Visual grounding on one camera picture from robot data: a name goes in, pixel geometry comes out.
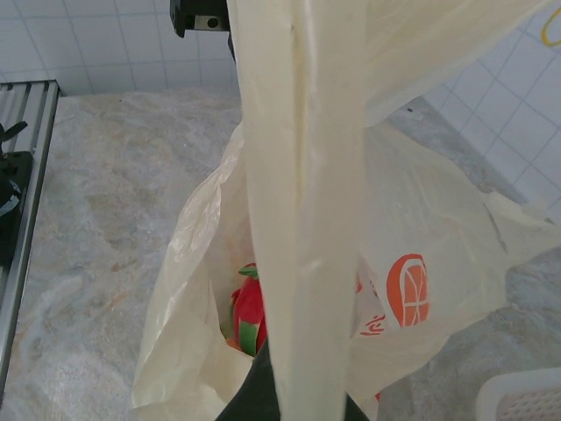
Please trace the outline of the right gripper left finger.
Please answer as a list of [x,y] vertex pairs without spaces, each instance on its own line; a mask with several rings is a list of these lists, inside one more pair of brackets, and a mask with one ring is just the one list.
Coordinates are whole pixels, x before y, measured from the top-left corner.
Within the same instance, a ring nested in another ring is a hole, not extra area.
[[238,393],[218,415],[218,421],[280,420],[269,346],[263,345]]

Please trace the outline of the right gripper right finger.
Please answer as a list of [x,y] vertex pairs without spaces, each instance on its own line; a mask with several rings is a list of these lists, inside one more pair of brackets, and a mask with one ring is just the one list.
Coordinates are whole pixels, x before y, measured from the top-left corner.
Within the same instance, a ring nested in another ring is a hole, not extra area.
[[359,405],[349,394],[346,395],[344,421],[377,421],[377,416],[378,399],[376,397]]

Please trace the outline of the red fake dragon fruit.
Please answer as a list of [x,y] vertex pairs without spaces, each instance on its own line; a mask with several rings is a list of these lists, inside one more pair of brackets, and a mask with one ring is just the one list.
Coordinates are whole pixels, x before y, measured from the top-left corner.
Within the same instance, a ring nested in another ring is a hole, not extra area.
[[255,263],[242,267],[238,273],[245,280],[231,295],[233,341],[242,352],[255,357],[267,338],[259,273]]

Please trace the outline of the cream orange-print plastic bag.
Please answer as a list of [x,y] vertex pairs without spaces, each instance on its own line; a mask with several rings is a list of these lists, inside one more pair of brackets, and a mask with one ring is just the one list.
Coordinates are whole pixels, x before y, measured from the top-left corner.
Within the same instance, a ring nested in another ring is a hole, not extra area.
[[561,228],[388,123],[550,0],[227,0],[242,121],[192,193],[146,313],[139,421],[218,421],[255,357],[255,263],[280,421],[344,421],[503,307]]

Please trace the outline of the white plastic basket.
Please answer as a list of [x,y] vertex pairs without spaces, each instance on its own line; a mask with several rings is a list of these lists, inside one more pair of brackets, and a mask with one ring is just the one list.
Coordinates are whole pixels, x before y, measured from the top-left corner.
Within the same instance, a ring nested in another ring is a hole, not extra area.
[[561,421],[561,367],[496,375],[480,388],[477,421]]

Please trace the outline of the marbled plastic table cover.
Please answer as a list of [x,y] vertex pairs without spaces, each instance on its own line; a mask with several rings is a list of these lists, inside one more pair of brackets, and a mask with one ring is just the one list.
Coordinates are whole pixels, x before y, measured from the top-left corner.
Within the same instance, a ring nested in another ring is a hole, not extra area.
[[[137,421],[146,307],[191,192],[241,119],[233,89],[58,102],[0,421]],[[561,247],[513,268],[508,305],[386,388],[379,421],[474,421],[479,388],[561,367]]]

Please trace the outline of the aluminium mounting rail frame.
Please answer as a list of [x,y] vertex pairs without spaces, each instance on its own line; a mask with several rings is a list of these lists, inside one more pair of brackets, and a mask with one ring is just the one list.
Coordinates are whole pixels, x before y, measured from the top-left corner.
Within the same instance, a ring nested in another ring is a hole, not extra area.
[[33,157],[15,254],[7,268],[0,268],[0,397],[9,370],[59,95],[55,81],[0,84],[0,123],[5,129],[20,121],[27,123],[2,149],[5,153],[28,151]]

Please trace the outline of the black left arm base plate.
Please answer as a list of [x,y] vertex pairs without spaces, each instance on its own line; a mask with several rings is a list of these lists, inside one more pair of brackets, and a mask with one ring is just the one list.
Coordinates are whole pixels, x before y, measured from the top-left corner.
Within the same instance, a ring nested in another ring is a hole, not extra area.
[[30,152],[5,153],[2,145],[16,138],[26,127],[25,121],[8,129],[0,123],[0,268],[7,268],[15,254],[33,166]]

